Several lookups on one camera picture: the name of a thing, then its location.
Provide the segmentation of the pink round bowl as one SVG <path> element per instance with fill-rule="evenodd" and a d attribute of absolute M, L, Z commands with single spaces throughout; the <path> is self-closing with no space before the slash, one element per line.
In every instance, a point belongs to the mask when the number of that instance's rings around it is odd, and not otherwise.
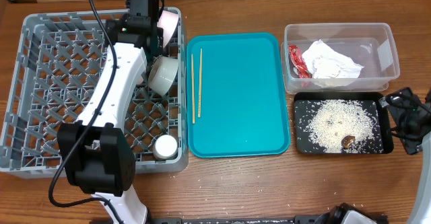
<path fill-rule="evenodd" d="M 165 48 L 170 39 L 174 35 L 179 21 L 179 16 L 176 13 L 172 13 L 164 10 L 158 20 L 158 27 L 163 29 L 163 40 L 162 46 Z"/>

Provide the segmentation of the rice pile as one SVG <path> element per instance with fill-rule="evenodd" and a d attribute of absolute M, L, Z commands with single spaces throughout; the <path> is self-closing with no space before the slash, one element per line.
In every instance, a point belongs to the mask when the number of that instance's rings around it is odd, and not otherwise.
<path fill-rule="evenodd" d="M 298 100 L 294 104 L 296 146 L 302 153 L 382 153 L 383 140 L 372 100 Z M 353 135 L 344 149 L 341 140 Z"/>

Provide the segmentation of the white napkin waste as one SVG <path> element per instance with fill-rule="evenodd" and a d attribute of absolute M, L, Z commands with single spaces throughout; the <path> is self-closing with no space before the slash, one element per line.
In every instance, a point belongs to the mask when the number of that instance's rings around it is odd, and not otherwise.
<path fill-rule="evenodd" d="M 308 72 L 319 87 L 344 87 L 359 78 L 364 66 L 338 53 L 322 40 L 314 41 L 302 53 Z"/>

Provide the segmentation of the white paper cup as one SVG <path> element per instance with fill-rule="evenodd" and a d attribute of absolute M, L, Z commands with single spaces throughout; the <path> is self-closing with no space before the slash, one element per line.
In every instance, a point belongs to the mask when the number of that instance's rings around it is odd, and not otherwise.
<path fill-rule="evenodd" d="M 171 135 L 162 135 L 156 139 L 153 147 L 154 157 L 160 160 L 173 159 L 178 152 L 178 143 Z"/>

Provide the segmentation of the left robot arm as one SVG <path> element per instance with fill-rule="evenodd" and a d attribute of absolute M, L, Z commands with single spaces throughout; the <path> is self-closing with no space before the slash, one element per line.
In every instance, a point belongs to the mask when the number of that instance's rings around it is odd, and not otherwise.
<path fill-rule="evenodd" d="M 68 182 L 104 205 L 115 223 L 146 223 L 148 209 L 133 187 L 135 156 L 124 136 L 135 86 L 154 56 L 162 54 L 163 30 L 108 20 L 106 60 L 90 101 L 75 122 L 57 132 Z"/>

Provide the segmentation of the brown food scrap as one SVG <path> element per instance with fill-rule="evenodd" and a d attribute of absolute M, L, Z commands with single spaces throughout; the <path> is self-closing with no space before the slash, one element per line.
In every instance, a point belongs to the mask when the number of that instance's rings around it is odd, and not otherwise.
<path fill-rule="evenodd" d="M 341 145 L 344 149 L 349 149 L 356 141 L 355 136 L 347 135 L 341 140 Z"/>

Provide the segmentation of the grey-white round bowl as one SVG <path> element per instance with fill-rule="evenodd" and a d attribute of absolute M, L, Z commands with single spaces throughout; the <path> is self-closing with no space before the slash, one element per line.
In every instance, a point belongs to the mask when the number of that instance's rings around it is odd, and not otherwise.
<path fill-rule="evenodd" d="M 178 59 L 158 57 L 149 74 L 149 87 L 161 96 L 167 94 L 176 78 L 178 64 Z"/>

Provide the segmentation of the red snack wrapper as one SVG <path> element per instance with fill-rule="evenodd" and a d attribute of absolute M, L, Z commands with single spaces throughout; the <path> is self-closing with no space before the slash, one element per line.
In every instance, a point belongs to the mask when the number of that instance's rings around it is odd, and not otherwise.
<path fill-rule="evenodd" d="M 311 78 L 311 74 L 308 71 L 305 60 L 302 57 L 302 51 L 296 45 L 289 45 L 288 52 L 290 56 L 290 60 L 292 61 L 295 69 L 298 72 L 299 78 L 309 79 Z"/>

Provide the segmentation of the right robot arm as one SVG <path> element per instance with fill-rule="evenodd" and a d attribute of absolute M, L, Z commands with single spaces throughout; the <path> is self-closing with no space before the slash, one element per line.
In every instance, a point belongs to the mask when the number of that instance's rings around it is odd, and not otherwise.
<path fill-rule="evenodd" d="M 411 210 L 409 224 L 430 222 L 430 94 L 421 102 L 411 88 L 405 87 L 379 100 L 386 108 L 395 127 L 391 134 L 400 139 L 407 154 L 423 154 L 423 164 L 416 200 Z"/>

